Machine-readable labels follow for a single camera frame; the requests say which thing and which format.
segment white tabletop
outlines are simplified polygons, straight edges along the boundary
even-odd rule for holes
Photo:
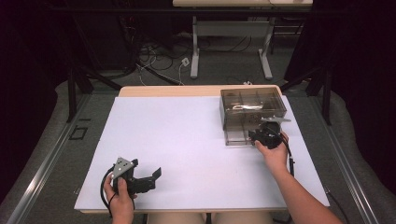
[[[313,0],[173,0],[174,7],[307,7]]]
[[[290,137],[295,176],[329,206],[290,104]],[[219,97],[117,97],[92,159],[75,209],[106,212],[100,183],[118,157],[139,159],[136,178],[162,167],[157,188],[139,194],[136,212],[285,209],[285,202],[262,155],[253,146],[227,147]]]

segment clear container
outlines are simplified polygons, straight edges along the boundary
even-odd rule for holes
[[[251,144],[248,130],[287,112],[276,87],[221,90],[220,114],[227,146]]]

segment white desk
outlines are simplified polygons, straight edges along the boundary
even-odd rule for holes
[[[136,212],[286,209],[260,152],[253,146],[225,146],[219,90],[238,87],[262,86],[123,88],[120,96],[133,97],[116,98],[75,209],[107,212],[99,195],[100,183],[118,157],[139,159],[137,178],[159,167],[163,170],[157,188],[138,195]],[[288,100],[282,99],[288,109],[286,118],[292,120],[282,128],[290,138],[295,176],[329,206]]]
[[[313,0],[174,0],[174,7],[291,7],[309,8]],[[230,35],[264,37],[263,48],[259,49],[262,71],[266,79],[272,79],[270,65],[267,59],[269,42],[274,30],[275,18],[268,21],[198,21],[192,18],[191,78],[198,77],[198,36]]]

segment desk leg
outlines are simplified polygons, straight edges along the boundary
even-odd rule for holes
[[[192,17],[192,62],[191,62],[191,78],[198,78],[198,34],[197,34],[197,18]]]
[[[264,72],[265,79],[271,80],[273,78],[270,64],[268,63],[267,53],[270,46],[272,32],[274,30],[275,18],[270,18],[266,29],[266,36],[263,49],[259,49],[260,61],[262,62],[262,71]]]

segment person's right hand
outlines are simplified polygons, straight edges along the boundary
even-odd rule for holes
[[[285,140],[286,142],[288,142],[288,136],[283,132],[281,134],[285,136]],[[260,151],[260,153],[264,156],[265,163],[267,164],[267,167],[270,169],[273,175],[276,172],[288,171],[288,150],[286,149],[286,146],[283,142],[273,149],[268,149],[268,147],[264,146],[260,141],[255,141],[254,144],[256,148]]]
[[[108,175],[104,184],[107,201],[113,216],[113,224],[131,224],[134,220],[134,204],[129,197],[126,181],[118,179],[119,194],[111,186],[111,175]]]

